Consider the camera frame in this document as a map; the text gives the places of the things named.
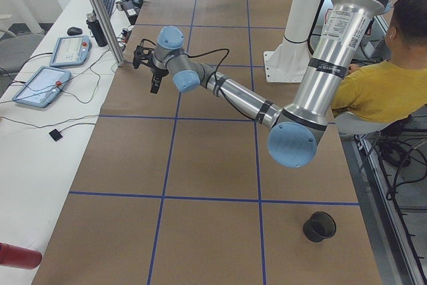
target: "white desk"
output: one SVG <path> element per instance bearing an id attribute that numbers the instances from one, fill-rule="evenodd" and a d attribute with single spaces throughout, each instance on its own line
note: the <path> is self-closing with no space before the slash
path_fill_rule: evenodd
<path id="1" fill-rule="evenodd" d="M 91 10 L 89 0 L 71 0 L 34 55 L 52 52 L 57 38 L 66 36 L 67 29 L 71 26 L 80 27 L 83 34 L 90 35 L 85 21 L 86 13 Z M 129 25 L 122 11 L 113 14 L 111 23 L 116 35 Z M 81 67 L 69 68 L 74 75 L 89 67 L 108 48 L 98 47 L 94 38 L 92 44 L 88 61 Z M 50 56 L 31 60 L 16 80 L 28 80 L 41 65 L 49 65 L 49 60 Z M 0 115 L 35 125 L 97 115 L 114 77 L 112 71 L 115 70 L 114 63 L 114 58 L 109 52 L 93 67 L 93 70 L 100 74 L 101 81 L 90 103 L 79 103 L 74 97 L 62 93 L 46 109 L 31 109 L 16 103 L 2 103 Z M 86 71 L 70 81 L 65 91 L 87 101 L 91 97 L 97 79 L 95 74 Z M 0 101 L 11 100 L 18 89 L 19 86 L 10 87 Z M 53 128 L 61 130 L 73 123 L 83 121 L 94 123 L 96 120 L 96 117 L 91 117 L 44 129 L 34 129 L 6 119 L 0 121 L 0 242 L 44 253 L 93 126 L 72 127 L 64 131 L 63 138 L 57 142 L 53 141 L 48 133 Z M 30 284 L 36 271 L 37 269 L 22 270 L 0 266 L 0 284 Z"/>

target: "black cup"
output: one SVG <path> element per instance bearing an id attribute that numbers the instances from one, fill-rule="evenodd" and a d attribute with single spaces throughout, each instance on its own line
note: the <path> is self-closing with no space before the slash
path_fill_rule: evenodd
<path id="1" fill-rule="evenodd" d="M 312 242 L 318 243 L 335 235 L 336 224 L 334 219 L 325 212 L 315 212 L 302 227 L 304 235 Z"/>

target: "computer mouse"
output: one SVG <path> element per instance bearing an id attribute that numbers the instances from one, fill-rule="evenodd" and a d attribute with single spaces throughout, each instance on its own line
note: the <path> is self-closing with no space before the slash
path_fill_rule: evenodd
<path id="1" fill-rule="evenodd" d="M 81 28 L 78 28 L 78 27 L 70 27 L 67 30 L 67 35 L 68 36 L 81 35 L 82 33 L 83 33 L 83 30 L 81 30 Z"/>

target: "red cup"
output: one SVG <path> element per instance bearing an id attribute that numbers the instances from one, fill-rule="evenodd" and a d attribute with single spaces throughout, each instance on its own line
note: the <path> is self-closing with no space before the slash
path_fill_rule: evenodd
<path id="1" fill-rule="evenodd" d="M 0 243 L 0 265 L 32 270 L 41 262 L 41 253 L 14 245 Z"/>

